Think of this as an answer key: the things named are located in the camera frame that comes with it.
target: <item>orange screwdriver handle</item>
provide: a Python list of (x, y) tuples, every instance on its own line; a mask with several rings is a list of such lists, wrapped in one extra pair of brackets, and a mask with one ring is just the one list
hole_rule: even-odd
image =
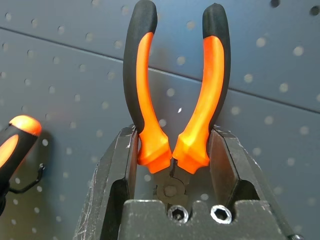
[(41, 131), (41, 124), (26, 115), (16, 116), (7, 128), (0, 131), (0, 192), (35, 144)]
[(230, 78), (231, 50), (227, 16), (220, 4), (212, 4), (202, 16), (204, 66), (198, 102), (172, 156), (178, 166), (194, 174), (208, 166), (207, 141), (224, 104)]
[(123, 57), (125, 100), (141, 140), (138, 164), (147, 166), (152, 174), (169, 167), (172, 157), (168, 137), (159, 126), (149, 91), (149, 51), (157, 23), (155, 4), (140, 0), (133, 9)]

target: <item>screw hole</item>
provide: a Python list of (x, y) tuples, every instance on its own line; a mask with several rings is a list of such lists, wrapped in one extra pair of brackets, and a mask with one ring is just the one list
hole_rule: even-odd
[(189, 214), (183, 206), (173, 205), (168, 210), (168, 217), (176, 223), (185, 224), (189, 219)]
[(226, 220), (228, 217), (226, 211), (224, 211), (222, 209), (217, 209), (214, 213), (215, 213), (216, 217), (221, 220)]
[(232, 222), (231, 212), (223, 205), (213, 206), (210, 215), (219, 224), (230, 224)]

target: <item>plier handle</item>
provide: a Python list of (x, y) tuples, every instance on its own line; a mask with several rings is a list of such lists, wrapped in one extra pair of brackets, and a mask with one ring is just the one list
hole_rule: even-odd
[(220, 4), (205, 9), (202, 17), (204, 67), (200, 95), (173, 153), (167, 135), (159, 126), (149, 91), (148, 60), (158, 18), (155, 4), (140, 0), (134, 7), (127, 31), (123, 58), (126, 103), (136, 126), (141, 148), (138, 164), (150, 173), (168, 168), (171, 158), (190, 174), (208, 166), (207, 141), (226, 98), (231, 67), (227, 16)]

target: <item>pliers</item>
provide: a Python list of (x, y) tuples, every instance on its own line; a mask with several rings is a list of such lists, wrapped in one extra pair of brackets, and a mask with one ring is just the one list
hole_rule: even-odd
[(148, 83), (149, 51), (157, 22), (155, 4), (150, 0), (140, 0), (134, 7), (126, 36), (124, 95), (141, 141), (138, 164), (148, 167), (154, 174), (159, 200), (167, 206), (185, 206), (190, 176), (197, 169), (209, 165), (207, 141), (228, 91), (231, 68), (229, 27), (225, 10), (220, 4), (214, 3), (203, 12), (201, 91), (193, 115), (171, 152), (168, 136), (159, 126)]

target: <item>gray pegboard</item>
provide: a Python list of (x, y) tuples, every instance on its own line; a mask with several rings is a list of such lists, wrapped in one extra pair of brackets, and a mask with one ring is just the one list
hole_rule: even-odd
[[(229, 20), (233, 90), (218, 123), (255, 156), (292, 227), (315, 239), (320, 199), (320, 129), (315, 113), (320, 109), (320, 37), (315, 29), (320, 16), (311, 16), (309, 10), (319, 1), (282, 0), (276, 8), (268, 1), (220, 2)], [(44, 129), (12, 185), (31, 181), (40, 162), (48, 165), (38, 188), (19, 196), (8, 194), (0, 217), (1, 239), (71, 239), (96, 162), (118, 131), (132, 122), (121, 58), (135, 3), (0, 3), (0, 126), (26, 113), (39, 119)], [(173, 147), (199, 95), (201, 17), (212, 2), (155, 3), (159, 22), (150, 65), (171, 73), (152, 69), (149, 79), (157, 117), (166, 123), (163, 129)], [(59, 26), (64, 26), (60, 34)], [(184, 64), (177, 63), (179, 57), (185, 57)], [(151, 198), (146, 189), (153, 185), (147, 169), (139, 167), (136, 198)], [(193, 200), (208, 197), (208, 204), (213, 204), (208, 169), (197, 173), (190, 191)]]
[[(122, 59), (137, 0), (5, 0), (0, 27)], [(150, 66), (202, 79), (202, 13), (212, 0), (155, 0), (158, 27)], [(319, 0), (218, 0), (231, 36), (230, 87), (320, 111)]]

